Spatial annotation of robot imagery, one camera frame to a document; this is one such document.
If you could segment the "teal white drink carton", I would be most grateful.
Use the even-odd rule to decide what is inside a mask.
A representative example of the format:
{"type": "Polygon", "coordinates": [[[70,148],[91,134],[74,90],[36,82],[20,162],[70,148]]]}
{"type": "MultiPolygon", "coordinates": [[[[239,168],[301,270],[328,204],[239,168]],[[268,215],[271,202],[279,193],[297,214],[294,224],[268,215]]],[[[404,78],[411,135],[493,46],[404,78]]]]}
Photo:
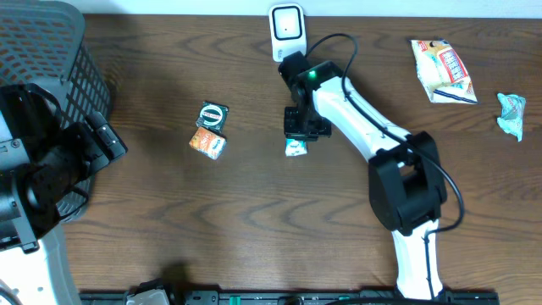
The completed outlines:
{"type": "Polygon", "coordinates": [[[298,141],[287,138],[285,142],[285,156],[296,157],[307,154],[307,144],[304,141],[298,141]]]}

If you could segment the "dark green round-label packet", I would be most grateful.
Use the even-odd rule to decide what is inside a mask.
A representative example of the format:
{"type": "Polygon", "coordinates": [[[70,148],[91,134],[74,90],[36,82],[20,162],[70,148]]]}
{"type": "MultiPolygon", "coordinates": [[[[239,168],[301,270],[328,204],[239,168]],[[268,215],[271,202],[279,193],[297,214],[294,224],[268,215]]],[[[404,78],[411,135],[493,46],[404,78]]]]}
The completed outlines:
{"type": "Polygon", "coordinates": [[[221,133],[229,114],[229,108],[210,102],[203,102],[196,119],[196,126],[203,127],[215,133],[221,133]]]}

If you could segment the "orange juice carton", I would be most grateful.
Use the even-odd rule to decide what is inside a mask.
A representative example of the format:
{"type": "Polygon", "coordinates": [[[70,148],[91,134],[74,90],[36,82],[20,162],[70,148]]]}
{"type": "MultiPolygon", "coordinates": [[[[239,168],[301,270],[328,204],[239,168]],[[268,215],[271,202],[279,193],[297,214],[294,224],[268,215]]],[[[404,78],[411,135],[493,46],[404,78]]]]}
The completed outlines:
{"type": "Polygon", "coordinates": [[[226,143],[227,141],[224,137],[217,135],[203,127],[199,127],[189,141],[191,148],[213,160],[218,159],[218,157],[222,154],[226,147],[226,143]]]}

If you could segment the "white blue snack bag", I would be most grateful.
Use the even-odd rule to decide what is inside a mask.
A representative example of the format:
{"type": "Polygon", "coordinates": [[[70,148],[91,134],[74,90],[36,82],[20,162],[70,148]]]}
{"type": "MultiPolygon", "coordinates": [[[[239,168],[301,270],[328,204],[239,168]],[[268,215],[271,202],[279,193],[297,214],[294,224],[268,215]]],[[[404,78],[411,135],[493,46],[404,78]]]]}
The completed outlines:
{"type": "Polygon", "coordinates": [[[477,104],[465,64],[444,40],[410,40],[416,72],[431,103],[477,104]]]}

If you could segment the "teal snack packet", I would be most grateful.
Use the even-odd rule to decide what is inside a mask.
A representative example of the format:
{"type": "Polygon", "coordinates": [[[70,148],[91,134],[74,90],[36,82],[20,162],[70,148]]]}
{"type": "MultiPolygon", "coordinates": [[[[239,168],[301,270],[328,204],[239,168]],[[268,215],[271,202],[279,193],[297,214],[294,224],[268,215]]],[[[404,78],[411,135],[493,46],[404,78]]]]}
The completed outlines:
{"type": "Polygon", "coordinates": [[[507,134],[513,135],[517,141],[523,139],[523,114],[526,99],[515,94],[498,93],[501,104],[501,116],[497,118],[498,126],[507,134]]]}

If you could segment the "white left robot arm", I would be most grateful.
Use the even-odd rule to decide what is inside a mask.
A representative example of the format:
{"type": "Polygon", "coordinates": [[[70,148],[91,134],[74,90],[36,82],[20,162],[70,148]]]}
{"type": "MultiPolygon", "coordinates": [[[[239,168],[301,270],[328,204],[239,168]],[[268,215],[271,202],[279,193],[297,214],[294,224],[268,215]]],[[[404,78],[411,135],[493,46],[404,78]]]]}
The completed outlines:
{"type": "Polygon", "coordinates": [[[36,84],[1,89],[1,302],[79,304],[58,203],[128,148],[99,112],[62,128],[36,84]]]}

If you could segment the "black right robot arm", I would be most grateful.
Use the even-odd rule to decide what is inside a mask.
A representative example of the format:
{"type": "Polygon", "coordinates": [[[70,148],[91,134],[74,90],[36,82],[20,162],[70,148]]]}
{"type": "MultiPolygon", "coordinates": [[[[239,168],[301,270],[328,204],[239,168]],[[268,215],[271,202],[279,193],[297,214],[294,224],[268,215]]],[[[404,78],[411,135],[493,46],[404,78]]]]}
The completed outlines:
{"type": "Polygon", "coordinates": [[[368,162],[369,203],[391,232],[396,288],[405,298],[435,299],[443,290],[435,237],[447,199],[439,154],[426,132],[393,124],[361,97],[335,63],[316,66],[295,52],[279,65],[294,106],[285,108],[285,137],[316,141],[336,127],[368,162]]]}

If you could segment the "white barcode scanner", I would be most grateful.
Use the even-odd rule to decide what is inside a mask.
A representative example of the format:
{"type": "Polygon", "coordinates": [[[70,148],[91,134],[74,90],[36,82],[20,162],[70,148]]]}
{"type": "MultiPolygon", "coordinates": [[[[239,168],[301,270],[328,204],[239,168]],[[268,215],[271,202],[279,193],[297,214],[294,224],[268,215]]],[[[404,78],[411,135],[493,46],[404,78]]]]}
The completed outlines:
{"type": "Polygon", "coordinates": [[[281,63],[293,53],[307,52],[307,32],[303,8],[297,3],[282,3],[268,11],[274,62],[281,63]]]}

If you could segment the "grey plastic mesh basket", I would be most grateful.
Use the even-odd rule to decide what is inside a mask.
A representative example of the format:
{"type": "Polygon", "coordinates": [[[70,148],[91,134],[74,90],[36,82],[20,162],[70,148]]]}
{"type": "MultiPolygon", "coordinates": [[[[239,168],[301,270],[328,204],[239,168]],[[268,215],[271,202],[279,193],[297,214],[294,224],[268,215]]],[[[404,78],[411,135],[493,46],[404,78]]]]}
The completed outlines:
{"type": "MultiPolygon", "coordinates": [[[[84,44],[85,20],[73,6],[58,1],[1,3],[1,89],[33,83],[51,92],[61,106],[61,127],[94,112],[108,121],[112,100],[84,44]]],[[[91,178],[79,183],[89,201],[91,178]]],[[[62,223],[82,217],[89,201],[70,193],[57,205],[62,223]]]]}

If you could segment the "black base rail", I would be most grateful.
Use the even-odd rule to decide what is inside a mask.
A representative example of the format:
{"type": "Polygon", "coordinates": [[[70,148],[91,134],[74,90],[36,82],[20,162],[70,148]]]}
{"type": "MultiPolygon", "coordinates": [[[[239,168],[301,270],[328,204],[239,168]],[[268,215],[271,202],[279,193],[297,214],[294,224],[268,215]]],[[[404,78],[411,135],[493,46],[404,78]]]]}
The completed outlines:
{"type": "MultiPolygon", "coordinates": [[[[408,300],[392,290],[356,292],[243,292],[243,291],[167,291],[170,304],[179,305],[327,305],[327,304],[479,304],[499,305],[495,292],[442,291],[432,300],[408,300]]],[[[124,304],[131,292],[84,292],[83,304],[124,304]]]]}

